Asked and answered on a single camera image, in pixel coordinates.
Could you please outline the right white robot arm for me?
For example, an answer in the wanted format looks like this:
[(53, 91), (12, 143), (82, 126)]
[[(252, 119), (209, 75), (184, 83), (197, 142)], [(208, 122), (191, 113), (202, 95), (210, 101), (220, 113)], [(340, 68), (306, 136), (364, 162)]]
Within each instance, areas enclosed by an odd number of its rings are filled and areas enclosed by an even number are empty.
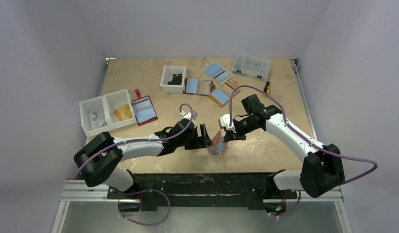
[(245, 140), (246, 135), (262, 129), (284, 143), (302, 161), (300, 171), (280, 170), (266, 180), (266, 192), (276, 198), (285, 190), (302, 190), (317, 198), (345, 181), (339, 148), (325, 145), (300, 131), (292, 122), (284, 119), (284, 113), (274, 105), (264, 106), (251, 95), (241, 101), (246, 116), (242, 120), (232, 119), (230, 114), (219, 118), (220, 128), (225, 131), (224, 142)]

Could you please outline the pink card holder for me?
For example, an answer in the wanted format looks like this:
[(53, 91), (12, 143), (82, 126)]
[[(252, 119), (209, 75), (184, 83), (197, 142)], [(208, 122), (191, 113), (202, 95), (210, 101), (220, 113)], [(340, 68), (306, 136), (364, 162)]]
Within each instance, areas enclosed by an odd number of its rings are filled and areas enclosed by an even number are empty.
[(208, 147), (208, 152), (211, 155), (219, 155), (223, 152), (223, 150), (227, 147), (227, 143), (223, 140), (224, 131), (219, 130), (216, 135), (212, 139), (212, 146)]

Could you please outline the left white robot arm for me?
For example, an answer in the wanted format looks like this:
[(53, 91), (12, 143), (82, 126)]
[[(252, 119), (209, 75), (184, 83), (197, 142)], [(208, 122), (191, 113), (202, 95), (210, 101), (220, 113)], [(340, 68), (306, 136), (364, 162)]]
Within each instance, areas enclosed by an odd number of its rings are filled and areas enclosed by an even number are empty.
[(197, 127), (193, 121), (184, 118), (172, 127), (145, 137), (126, 139), (102, 132), (74, 155), (74, 162), (78, 167), (78, 174), (88, 187), (105, 184), (131, 199), (138, 194), (137, 181), (130, 171), (118, 166), (120, 162), (138, 157), (171, 154), (179, 147), (197, 150), (212, 145), (204, 124)]

